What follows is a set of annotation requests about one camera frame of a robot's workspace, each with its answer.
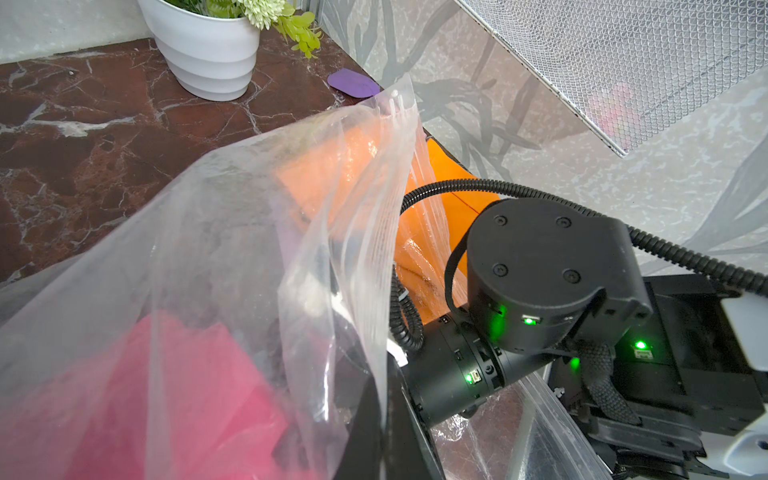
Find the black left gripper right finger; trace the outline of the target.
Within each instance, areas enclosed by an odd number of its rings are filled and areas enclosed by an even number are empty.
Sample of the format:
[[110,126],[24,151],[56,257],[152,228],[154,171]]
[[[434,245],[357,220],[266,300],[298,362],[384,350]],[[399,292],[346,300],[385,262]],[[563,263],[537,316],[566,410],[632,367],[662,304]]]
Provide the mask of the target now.
[[386,478],[444,479],[430,432],[415,411],[400,367],[387,357]]

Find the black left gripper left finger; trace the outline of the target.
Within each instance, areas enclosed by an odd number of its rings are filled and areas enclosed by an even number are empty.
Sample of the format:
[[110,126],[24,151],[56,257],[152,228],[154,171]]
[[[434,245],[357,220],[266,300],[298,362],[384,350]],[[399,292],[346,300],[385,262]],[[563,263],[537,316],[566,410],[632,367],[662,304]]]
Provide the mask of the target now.
[[384,417],[376,382],[370,376],[362,391],[347,442],[347,478],[379,479],[383,468]]

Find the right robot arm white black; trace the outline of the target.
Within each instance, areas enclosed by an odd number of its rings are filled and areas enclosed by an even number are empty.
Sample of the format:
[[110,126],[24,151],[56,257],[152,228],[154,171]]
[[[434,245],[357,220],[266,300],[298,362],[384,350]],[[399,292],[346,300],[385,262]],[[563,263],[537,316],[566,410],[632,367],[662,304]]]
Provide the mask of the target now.
[[473,416],[550,366],[549,383],[616,479],[767,472],[767,295],[704,274],[645,277],[626,226],[550,200],[504,199],[445,269],[468,298],[410,348],[422,429]]

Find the clear plastic vacuum bag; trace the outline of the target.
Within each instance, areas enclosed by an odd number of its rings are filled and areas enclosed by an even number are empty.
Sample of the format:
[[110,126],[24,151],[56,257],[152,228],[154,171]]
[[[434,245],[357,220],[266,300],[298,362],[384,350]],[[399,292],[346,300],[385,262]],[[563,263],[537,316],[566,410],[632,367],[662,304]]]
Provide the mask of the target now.
[[[354,127],[382,138],[335,213],[307,224],[277,169]],[[310,479],[348,479],[347,442],[367,379],[384,417],[399,211],[423,135],[409,78],[203,156],[65,269],[1,328],[1,411],[144,318],[224,325],[276,389]]]

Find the orange trousers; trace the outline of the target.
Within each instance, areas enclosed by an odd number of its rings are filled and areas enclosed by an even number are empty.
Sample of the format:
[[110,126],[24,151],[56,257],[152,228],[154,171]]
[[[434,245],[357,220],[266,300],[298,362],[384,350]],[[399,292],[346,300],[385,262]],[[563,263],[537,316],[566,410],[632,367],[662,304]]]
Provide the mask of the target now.
[[[354,127],[339,139],[311,147],[277,169],[276,177],[295,206],[292,220],[307,224],[321,200],[337,186],[335,213],[378,153],[382,135]],[[438,142],[423,134],[411,163],[407,192],[434,180],[471,179]],[[444,300],[444,271],[451,251],[479,213],[499,196],[483,192],[454,192],[423,200],[399,220],[394,261],[401,283],[425,323],[449,312]]]

